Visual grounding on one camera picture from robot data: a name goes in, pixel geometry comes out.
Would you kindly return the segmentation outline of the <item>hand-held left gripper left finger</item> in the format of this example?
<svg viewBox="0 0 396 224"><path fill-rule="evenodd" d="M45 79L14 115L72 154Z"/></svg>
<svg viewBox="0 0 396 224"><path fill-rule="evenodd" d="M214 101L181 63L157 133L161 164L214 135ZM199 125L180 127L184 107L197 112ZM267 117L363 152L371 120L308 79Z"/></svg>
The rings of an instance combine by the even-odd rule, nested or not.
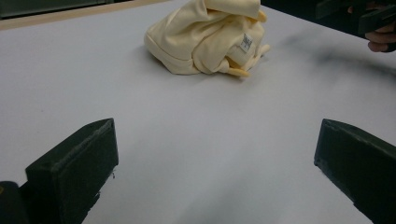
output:
<svg viewBox="0 0 396 224"><path fill-rule="evenodd" d="M71 134L25 169L35 198L30 203L34 223L81 224L118 164L113 119Z"/></svg>

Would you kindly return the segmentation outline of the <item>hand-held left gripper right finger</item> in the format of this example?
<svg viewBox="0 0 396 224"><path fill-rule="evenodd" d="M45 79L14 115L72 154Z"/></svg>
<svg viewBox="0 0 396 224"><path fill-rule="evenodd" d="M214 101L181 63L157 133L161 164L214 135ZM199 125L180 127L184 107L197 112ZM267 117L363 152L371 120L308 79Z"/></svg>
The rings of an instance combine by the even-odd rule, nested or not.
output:
<svg viewBox="0 0 396 224"><path fill-rule="evenodd" d="M374 224L396 224L396 147L341 121L324 119L314 164Z"/></svg>

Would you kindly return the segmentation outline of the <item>cream yellow baby garment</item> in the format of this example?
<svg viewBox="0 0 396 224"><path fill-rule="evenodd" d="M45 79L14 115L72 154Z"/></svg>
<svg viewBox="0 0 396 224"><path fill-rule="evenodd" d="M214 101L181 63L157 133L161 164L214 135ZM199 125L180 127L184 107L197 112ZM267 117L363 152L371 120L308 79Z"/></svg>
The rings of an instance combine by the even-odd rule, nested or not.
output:
<svg viewBox="0 0 396 224"><path fill-rule="evenodd" d="M262 43L266 21L260 0L190 0L151 25L144 43L176 75L248 77L270 48Z"/></svg>

